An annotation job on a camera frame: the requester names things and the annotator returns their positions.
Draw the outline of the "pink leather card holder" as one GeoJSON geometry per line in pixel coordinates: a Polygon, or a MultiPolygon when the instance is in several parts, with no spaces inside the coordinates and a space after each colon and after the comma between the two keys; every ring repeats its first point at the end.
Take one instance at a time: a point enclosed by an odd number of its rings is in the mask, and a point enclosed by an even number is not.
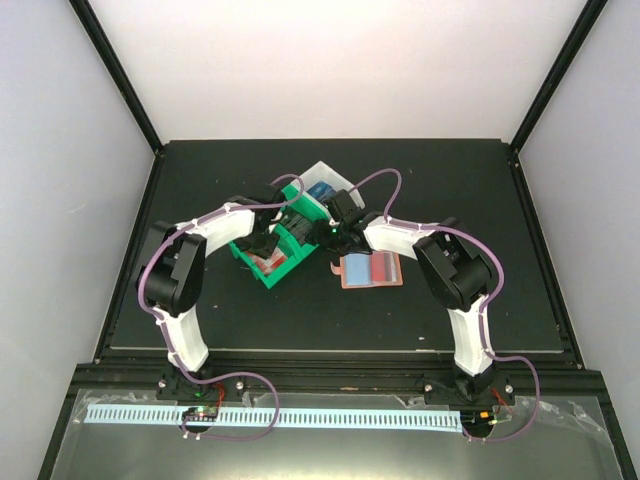
{"type": "Polygon", "coordinates": [[[366,289],[395,287],[404,284],[399,255],[396,258],[399,282],[395,284],[374,284],[371,279],[371,255],[352,253],[340,258],[338,264],[331,263],[331,272],[340,278],[343,289],[366,289]]]}

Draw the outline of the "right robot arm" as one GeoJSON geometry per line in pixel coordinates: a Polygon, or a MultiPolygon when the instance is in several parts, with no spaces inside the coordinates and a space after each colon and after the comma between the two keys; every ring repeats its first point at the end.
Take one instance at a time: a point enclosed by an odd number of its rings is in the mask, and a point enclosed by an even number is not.
{"type": "Polygon", "coordinates": [[[307,240],[345,256],[391,252],[416,260],[429,291],[446,308],[454,338],[453,386],[457,396],[476,403],[491,390],[495,352],[487,307],[493,273],[488,254],[462,231],[455,218],[419,224],[367,212],[345,190],[329,199],[330,218],[312,223],[307,240]]]}

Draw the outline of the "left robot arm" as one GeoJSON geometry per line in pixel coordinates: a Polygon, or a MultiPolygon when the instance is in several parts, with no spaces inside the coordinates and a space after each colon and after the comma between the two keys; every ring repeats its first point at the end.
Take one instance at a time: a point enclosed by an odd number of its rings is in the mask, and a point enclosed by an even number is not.
{"type": "Polygon", "coordinates": [[[288,204],[275,184],[251,197],[234,196],[218,209],[166,230],[152,229],[160,244],[142,264],[137,284],[140,307],[151,314],[168,349],[168,359],[181,371],[179,386],[193,399],[207,397],[220,377],[204,368],[209,352],[197,318],[206,258],[239,241],[239,249],[267,259],[279,235],[275,224],[288,204]]]}

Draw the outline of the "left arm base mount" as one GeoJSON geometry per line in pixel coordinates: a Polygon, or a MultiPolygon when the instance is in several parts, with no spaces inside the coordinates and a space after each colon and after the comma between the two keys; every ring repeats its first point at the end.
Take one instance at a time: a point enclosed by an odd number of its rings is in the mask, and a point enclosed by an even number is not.
{"type": "Polygon", "coordinates": [[[244,393],[247,382],[248,377],[241,375],[198,384],[187,379],[178,368],[169,365],[158,380],[156,398],[184,405],[221,405],[224,401],[236,401],[244,393]]]}

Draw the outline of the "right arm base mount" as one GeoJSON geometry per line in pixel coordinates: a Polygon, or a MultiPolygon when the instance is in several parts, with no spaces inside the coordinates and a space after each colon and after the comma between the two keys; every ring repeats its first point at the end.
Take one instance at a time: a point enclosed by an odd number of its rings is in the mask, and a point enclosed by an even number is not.
{"type": "Polygon", "coordinates": [[[491,366],[472,377],[454,366],[451,369],[426,371],[416,382],[427,403],[449,406],[492,407],[504,402],[515,404],[511,384],[504,372],[491,366]]]}

